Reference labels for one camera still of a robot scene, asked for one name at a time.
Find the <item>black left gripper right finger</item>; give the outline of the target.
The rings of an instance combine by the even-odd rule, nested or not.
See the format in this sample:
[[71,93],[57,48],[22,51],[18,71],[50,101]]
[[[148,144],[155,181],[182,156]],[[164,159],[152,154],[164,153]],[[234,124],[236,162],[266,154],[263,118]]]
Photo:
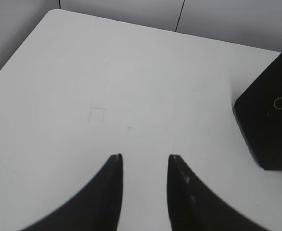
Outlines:
[[174,231],[263,230],[214,194],[175,154],[168,159],[167,206]]

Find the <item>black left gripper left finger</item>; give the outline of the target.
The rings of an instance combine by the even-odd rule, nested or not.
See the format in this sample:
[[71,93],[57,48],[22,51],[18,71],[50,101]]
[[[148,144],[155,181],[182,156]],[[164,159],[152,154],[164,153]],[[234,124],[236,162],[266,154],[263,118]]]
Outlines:
[[123,197],[123,157],[111,155],[69,201],[26,231],[115,231]]

